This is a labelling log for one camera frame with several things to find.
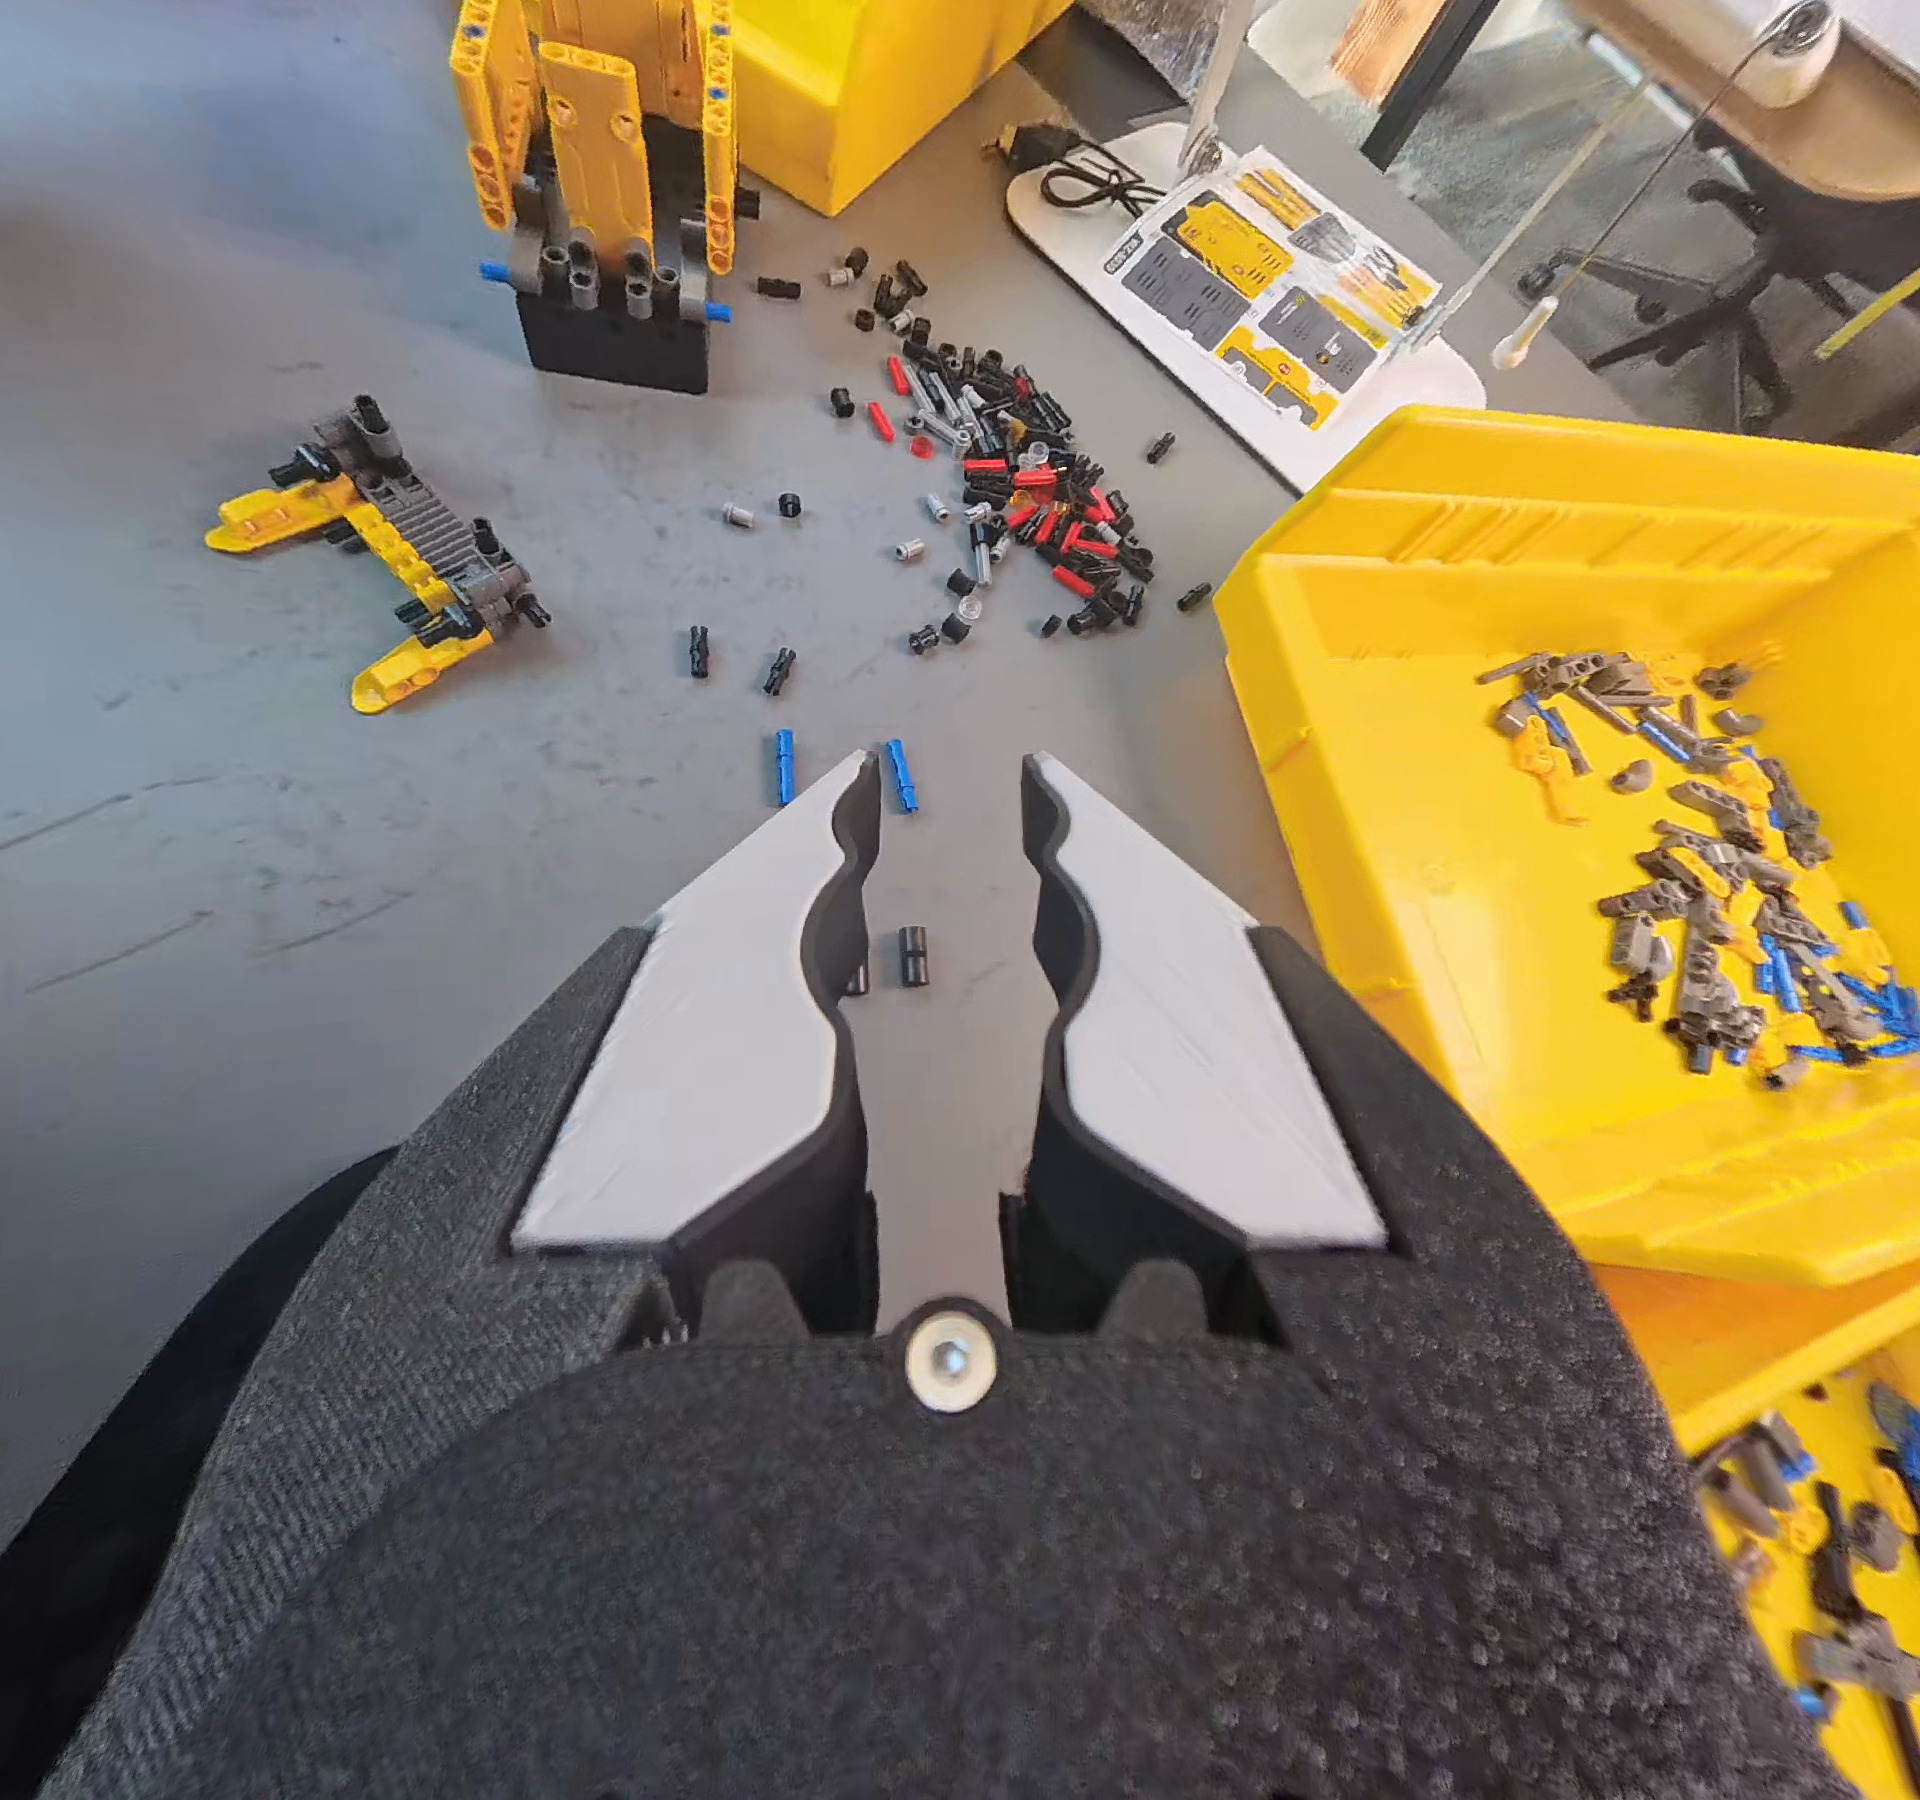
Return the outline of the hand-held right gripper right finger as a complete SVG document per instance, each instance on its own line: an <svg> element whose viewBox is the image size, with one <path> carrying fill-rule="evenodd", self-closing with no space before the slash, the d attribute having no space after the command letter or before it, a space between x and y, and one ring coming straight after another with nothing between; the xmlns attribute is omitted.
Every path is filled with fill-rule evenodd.
<svg viewBox="0 0 1920 1800"><path fill-rule="evenodd" d="M1058 757L1020 762L1020 843L1054 1016L998 1203L1011 1325L1090 1333L1135 1268L1170 1261L1230 1328L1257 1260L1384 1254L1261 923Z"/></svg>

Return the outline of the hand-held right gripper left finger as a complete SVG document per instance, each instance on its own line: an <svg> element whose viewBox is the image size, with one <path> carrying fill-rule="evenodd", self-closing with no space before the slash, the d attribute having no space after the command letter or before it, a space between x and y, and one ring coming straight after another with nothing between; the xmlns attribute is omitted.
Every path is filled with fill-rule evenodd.
<svg viewBox="0 0 1920 1800"><path fill-rule="evenodd" d="M647 916L514 1213L514 1258L647 1260L687 1327L722 1267L758 1260L811 1333L874 1333L843 1002L870 971L881 803L856 750Z"/></svg>

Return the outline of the blue grey lego parts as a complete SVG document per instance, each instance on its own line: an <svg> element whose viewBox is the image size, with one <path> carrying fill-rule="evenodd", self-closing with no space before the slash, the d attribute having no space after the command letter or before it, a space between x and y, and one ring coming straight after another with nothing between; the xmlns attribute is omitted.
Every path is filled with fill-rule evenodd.
<svg viewBox="0 0 1920 1800"><path fill-rule="evenodd" d="M1915 985L1840 892L1819 813L1762 747L1764 717L1740 709L1777 659L1538 650L1475 675L1547 821L1580 826L1599 792L1646 801L1632 880L1594 900L1605 1002L1658 1028L1690 1074L1729 1068L1767 1091L1917 1050Z"/></svg>

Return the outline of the pile of small lego pins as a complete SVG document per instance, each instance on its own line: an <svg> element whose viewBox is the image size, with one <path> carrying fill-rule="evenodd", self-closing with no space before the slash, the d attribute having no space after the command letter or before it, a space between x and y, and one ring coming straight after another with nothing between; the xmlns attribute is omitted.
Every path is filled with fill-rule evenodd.
<svg viewBox="0 0 1920 1800"><path fill-rule="evenodd" d="M994 352L961 350L986 377L949 383L961 412L982 396L985 437L946 439L932 347L865 321L824 285L729 303L713 394L657 430L650 674L870 739L1006 711L1048 732L1142 679L1193 583L1166 516L1140 531Z"/></svg>

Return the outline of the grey grille yellow lego assembly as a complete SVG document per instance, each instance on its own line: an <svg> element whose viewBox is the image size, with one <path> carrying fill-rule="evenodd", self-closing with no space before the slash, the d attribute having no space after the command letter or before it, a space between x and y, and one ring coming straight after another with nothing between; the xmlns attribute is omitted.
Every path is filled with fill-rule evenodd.
<svg viewBox="0 0 1920 1800"><path fill-rule="evenodd" d="M349 704L378 716L435 685L454 666L508 638L541 632L551 613L486 518L462 518L417 477L338 475L327 507L405 588L399 646L365 667Z"/></svg>

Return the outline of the yellow lego blade with connector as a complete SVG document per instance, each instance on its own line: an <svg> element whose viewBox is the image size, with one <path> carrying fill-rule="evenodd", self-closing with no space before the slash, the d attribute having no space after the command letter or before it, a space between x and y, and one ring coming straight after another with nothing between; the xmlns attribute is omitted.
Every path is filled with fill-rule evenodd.
<svg viewBox="0 0 1920 1800"><path fill-rule="evenodd" d="M217 556L250 556L319 534L364 546L357 520L378 512L378 486L405 473L409 463L381 404L353 396L311 423L306 439L267 469L263 489L221 504L204 545Z"/></svg>

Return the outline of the yellow black lego robot model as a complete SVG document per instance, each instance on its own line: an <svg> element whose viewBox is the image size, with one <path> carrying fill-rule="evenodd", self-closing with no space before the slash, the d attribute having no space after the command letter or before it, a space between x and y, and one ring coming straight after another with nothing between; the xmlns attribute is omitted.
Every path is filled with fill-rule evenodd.
<svg viewBox="0 0 1920 1800"><path fill-rule="evenodd" d="M759 215L729 0L462 0L449 70L533 370L699 398Z"/></svg>

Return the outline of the loose grey black lego parts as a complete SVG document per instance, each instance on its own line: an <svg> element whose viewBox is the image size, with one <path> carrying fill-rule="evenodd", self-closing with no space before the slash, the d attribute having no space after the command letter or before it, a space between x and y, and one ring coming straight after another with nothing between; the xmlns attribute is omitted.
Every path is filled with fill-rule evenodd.
<svg viewBox="0 0 1920 1800"><path fill-rule="evenodd" d="M1915 1755L1915 1403L1816 1381L1690 1463L1721 1559L1818 1729L1882 1718Z"/></svg>

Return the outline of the white book stand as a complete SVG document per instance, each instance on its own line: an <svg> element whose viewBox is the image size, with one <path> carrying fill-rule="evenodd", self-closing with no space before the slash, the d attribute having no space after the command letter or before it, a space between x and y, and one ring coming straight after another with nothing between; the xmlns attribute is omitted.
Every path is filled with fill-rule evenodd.
<svg viewBox="0 0 1920 1800"><path fill-rule="evenodd" d="M1671 87L1718 98L1716 125L1788 183L1835 203L1915 202L1915 0L1571 0ZM1042 170L1010 182L1020 235L1128 339L1296 491L1402 405L1486 404L1475 363L1422 325L1388 347L1345 398L1309 426L1231 387L1231 372L1121 288L1147 255L1155 215L1054 207Z"/></svg>

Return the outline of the sticker sheet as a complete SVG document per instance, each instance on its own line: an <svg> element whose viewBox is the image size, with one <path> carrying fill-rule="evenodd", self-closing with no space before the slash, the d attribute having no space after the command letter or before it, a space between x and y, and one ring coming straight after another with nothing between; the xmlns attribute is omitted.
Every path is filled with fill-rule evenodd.
<svg viewBox="0 0 1920 1800"><path fill-rule="evenodd" d="M1265 148L1172 188L1101 275L1135 325L1182 339L1202 377L1309 433L1342 415L1442 295L1420 264Z"/></svg>

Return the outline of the black office chair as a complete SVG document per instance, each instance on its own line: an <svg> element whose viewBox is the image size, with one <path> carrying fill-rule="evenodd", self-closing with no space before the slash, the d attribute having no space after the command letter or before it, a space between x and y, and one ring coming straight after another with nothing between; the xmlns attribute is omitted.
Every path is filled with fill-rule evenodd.
<svg viewBox="0 0 1920 1800"><path fill-rule="evenodd" d="M1620 174L1512 255L1592 372L1660 425L1915 452L1915 200L1822 196L1716 125Z"/></svg>

